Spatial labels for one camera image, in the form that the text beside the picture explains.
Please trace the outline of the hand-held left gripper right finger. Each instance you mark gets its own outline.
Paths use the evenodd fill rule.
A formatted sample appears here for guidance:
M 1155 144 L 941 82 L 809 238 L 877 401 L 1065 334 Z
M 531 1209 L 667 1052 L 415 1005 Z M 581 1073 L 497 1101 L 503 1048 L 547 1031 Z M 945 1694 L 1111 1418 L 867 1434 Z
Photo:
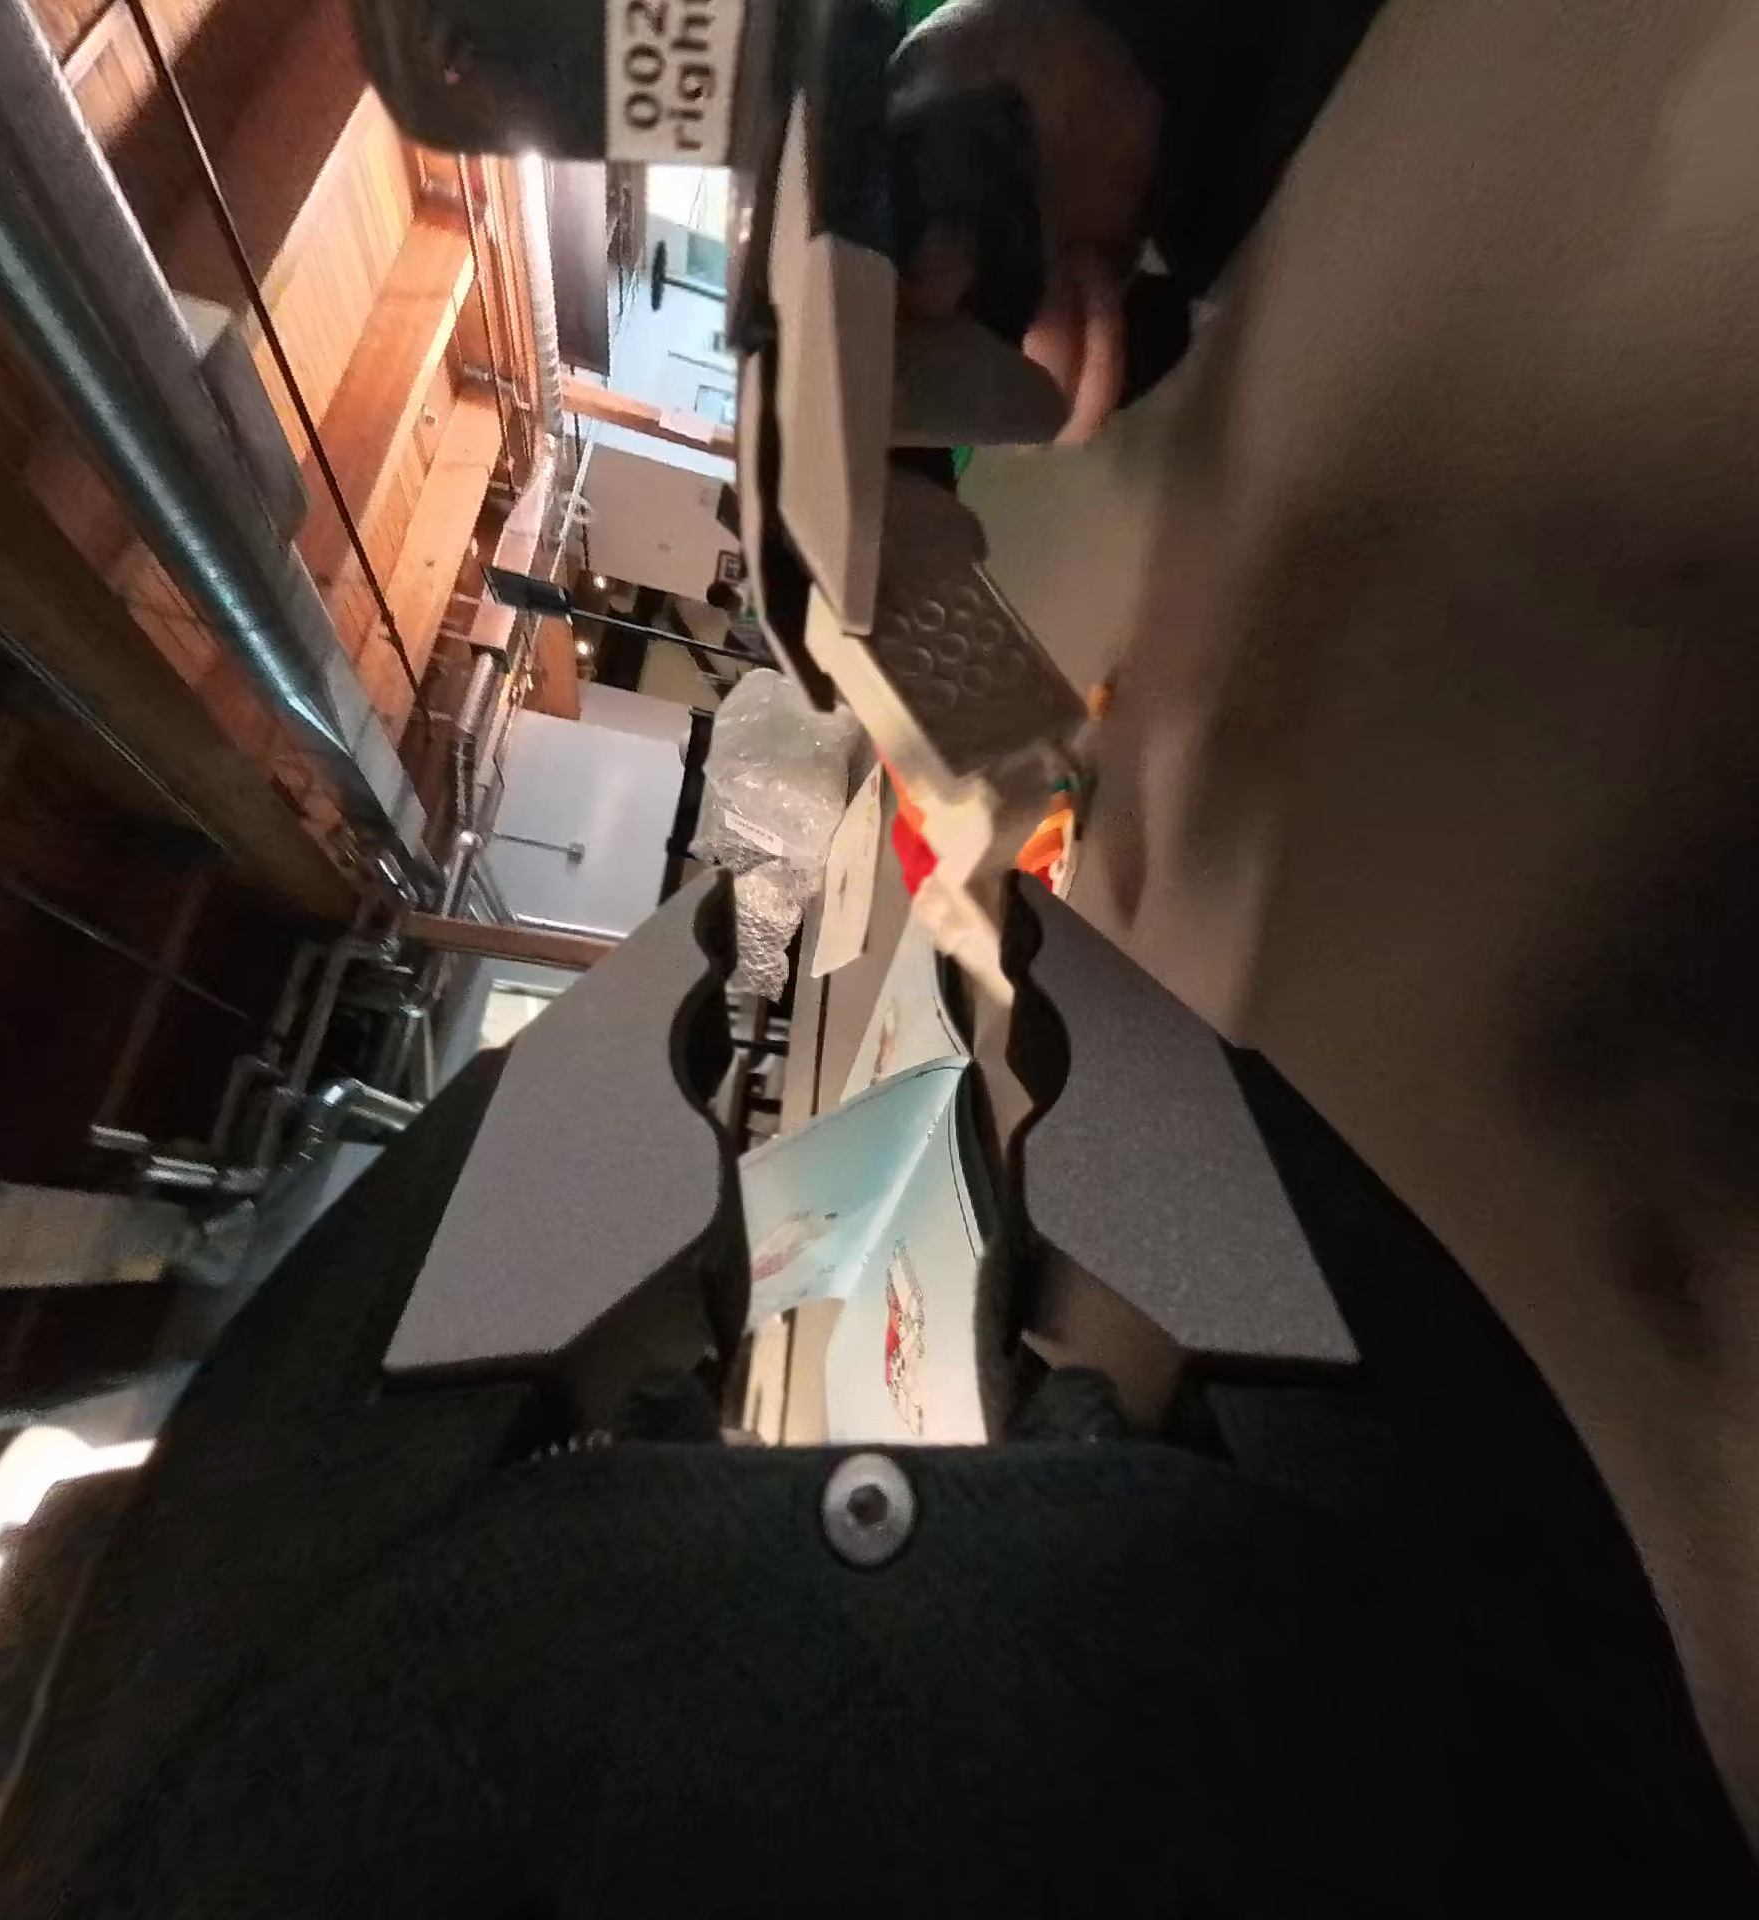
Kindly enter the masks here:
M 1227 1045 L 1029 876 L 1001 970 L 1011 1345 L 1101 1378 L 1131 1429 L 1167 1426 L 1187 1384 L 1353 1381 Z

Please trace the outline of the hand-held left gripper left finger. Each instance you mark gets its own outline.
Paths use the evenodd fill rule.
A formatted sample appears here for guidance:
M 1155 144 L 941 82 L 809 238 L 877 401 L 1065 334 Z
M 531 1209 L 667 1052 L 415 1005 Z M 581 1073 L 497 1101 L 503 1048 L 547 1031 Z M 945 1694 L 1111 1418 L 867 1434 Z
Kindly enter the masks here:
M 711 871 L 505 1047 L 385 1381 L 527 1384 L 565 1434 L 655 1376 L 723 1383 L 749 1305 L 739 1154 L 711 1113 L 735 960 Z

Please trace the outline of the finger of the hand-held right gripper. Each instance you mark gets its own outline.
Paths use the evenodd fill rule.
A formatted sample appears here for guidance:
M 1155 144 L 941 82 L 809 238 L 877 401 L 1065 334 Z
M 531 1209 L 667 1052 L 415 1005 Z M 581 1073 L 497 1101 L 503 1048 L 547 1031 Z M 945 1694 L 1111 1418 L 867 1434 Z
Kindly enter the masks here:
M 1069 406 L 1051 376 L 973 319 L 909 319 L 893 345 L 893 447 L 1051 442 Z
M 889 496 L 895 270 L 825 228 L 809 150 L 753 209 L 765 330 L 741 353 L 741 550 L 777 665 L 821 710 L 895 708 L 871 657 Z

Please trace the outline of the person's right forearm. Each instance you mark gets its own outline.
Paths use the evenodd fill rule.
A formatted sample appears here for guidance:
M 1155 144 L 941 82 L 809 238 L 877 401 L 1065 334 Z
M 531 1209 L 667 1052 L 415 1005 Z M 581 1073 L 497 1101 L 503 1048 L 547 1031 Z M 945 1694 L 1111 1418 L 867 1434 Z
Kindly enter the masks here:
M 1147 194 L 1151 262 L 1125 294 L 1121 406 L 1157 386 L 1205 300 L 1275 194 L 1378 2 L 1093 4 L 1157 105 Z

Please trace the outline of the person's right hand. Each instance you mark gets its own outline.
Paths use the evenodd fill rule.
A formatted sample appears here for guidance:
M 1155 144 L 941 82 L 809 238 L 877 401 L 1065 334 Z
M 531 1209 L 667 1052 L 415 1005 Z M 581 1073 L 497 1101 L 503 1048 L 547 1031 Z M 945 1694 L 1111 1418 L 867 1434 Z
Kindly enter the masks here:
M 1035 131 L 1041 279 L 1021 350 L 1061 395 L 1059 447 L 1087 442 L 1127 384 L 1125 294 L 1157 170 L 1161 107 L 1129 47 L 1081 4 L 971 4 L 963 36 Z

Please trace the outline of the open light blue instruction booklet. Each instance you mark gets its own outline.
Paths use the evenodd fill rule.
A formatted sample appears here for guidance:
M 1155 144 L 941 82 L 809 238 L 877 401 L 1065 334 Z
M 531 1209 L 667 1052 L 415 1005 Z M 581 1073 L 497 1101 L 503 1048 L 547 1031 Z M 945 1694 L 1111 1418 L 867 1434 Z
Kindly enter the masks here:
M 747 1331 L 789 1334 L 783 1444 L 987 1443 L 975 1088 L 971 1063 L 927 1063 L 743 1161 Z

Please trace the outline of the clear plastic bag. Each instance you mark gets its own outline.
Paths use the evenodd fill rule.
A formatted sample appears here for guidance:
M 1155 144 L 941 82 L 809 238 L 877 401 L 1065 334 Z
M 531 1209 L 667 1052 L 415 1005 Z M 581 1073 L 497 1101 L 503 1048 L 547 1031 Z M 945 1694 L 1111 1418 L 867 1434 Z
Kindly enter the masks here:
M 691 856 L 731 876 L 739 994 L 777 1003 L 789 949 L 817 899 L 859 742 L 787 677 L 753 668 L 721 699 L 701 769 Z

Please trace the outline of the instruction booklet with orange animal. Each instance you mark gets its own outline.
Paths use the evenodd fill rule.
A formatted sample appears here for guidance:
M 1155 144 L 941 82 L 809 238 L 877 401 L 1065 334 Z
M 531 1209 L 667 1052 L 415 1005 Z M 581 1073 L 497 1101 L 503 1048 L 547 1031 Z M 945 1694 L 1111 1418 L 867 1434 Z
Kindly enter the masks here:
M 915 1069 L 967 1058 L 971 1050 L 945 1003 L 939 952 L 903 941 L 851 1055 L 839 1107 Z

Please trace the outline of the instruction booklet with bird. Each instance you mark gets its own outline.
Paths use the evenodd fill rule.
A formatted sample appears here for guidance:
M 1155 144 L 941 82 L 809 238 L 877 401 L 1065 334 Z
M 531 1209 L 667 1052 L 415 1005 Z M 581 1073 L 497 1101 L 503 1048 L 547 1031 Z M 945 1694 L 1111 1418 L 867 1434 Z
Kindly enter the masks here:
M 847 803 L 827 852 L 809 969 L 815 981 L 841 972 L 865 950 L 885 839 L 885 771 L 875 765 Z

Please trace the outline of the metal ceiling duct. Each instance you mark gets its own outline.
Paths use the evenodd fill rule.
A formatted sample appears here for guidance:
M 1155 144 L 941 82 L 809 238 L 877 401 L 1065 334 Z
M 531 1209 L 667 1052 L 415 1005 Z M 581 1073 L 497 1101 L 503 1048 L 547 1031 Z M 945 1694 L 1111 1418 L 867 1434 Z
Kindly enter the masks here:
M 275 538 L 171 291 L 57 72 L 0 40 L 0 329 L 87 445 L 193 613 L 335 797 L 401 900 L 429 879 L 411 782 L 303 564 Z

